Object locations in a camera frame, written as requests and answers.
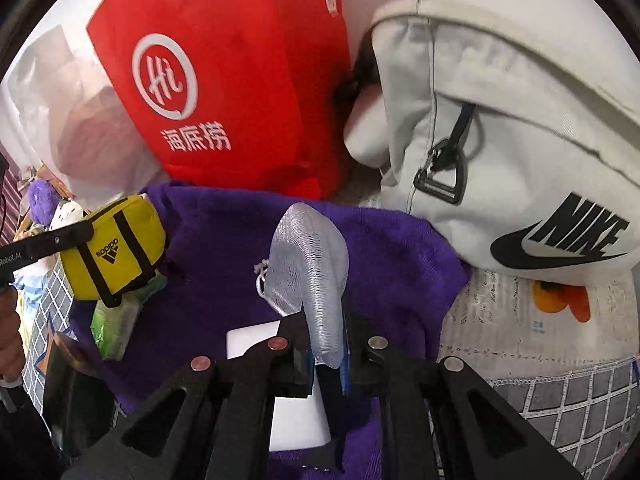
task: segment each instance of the white circular logo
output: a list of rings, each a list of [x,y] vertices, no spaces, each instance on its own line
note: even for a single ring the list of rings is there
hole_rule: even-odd
[[[165,47],[175,56],[184,73],[184,81],[181,80],[180,75],[176,75],[170,60],[161,56],[146,56],[144,63],[149,86],[145,86],[142,82],[140,64],[149,48],[156,45]],[[174,40],[164,34],[149,34],[142,38],[133,51],[131,71],[140,95],[156,113],[174,121],[181,121],[193,114],[198,103],[196,73],[185,51]],[[173,97],[183,92],[186,92],[184,108],[171,110]]]

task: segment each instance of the purple cloth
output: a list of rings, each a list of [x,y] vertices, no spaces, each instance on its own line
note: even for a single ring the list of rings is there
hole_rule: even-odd
[[[142,310],[124,359],[100,361],[90,331],[92,303],[75,302],[70,313],[78,339],[126,410],[194,356],[226,357],[229,330],[278,319],[256,293],[254,265],[269,256],[280,218],[300,201],[175,182],[146,192],[170,242],[164,269],[169,280]],[[442,319],[468,281],[446,241],[428,222],[401,212],[305,202],[344,236],[354,311],[367,316],[391,344],[435,359]],[[366,401],[362,420],[347,439],[341,478],[380,477],[376,414]],[[303,470],[272,462],[270,478],[302,476]]]
[[[34,224],[49,227],[60,203],[60,195],[48,180],[34,180],[27,190],[29,216]]]

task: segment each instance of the white nike bag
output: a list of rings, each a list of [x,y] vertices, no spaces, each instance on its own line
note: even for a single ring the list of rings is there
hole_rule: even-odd
[[[470,264],[608,282],[640,261],[640,96],[580,54],[479,7],[392,2],[354,67],[347,148],[381,169],[383,206]]]

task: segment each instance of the black stripe on yellow bag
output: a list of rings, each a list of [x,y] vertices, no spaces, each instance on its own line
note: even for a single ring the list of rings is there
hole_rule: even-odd
[[[156,208],[141,195],[127,196],[92,213],[89,243],[62,251],[65,274],[78,300],[102,300],[119,306],[128,290],[156,275],[166,234]]]

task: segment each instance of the black plastic buckle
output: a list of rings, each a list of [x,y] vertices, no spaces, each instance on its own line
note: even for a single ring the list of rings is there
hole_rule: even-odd
[[[451,135],[431,148],[427,165],[415,174],[415,189],[453,205],[462,202],[466,189],[466,158],[461,140],[471,123],[475,109],[476,105],[473,103],[462,105]],[[453,186],[447,186],[434,179],[436,173],[453,168],[456,170],[456,182]]]

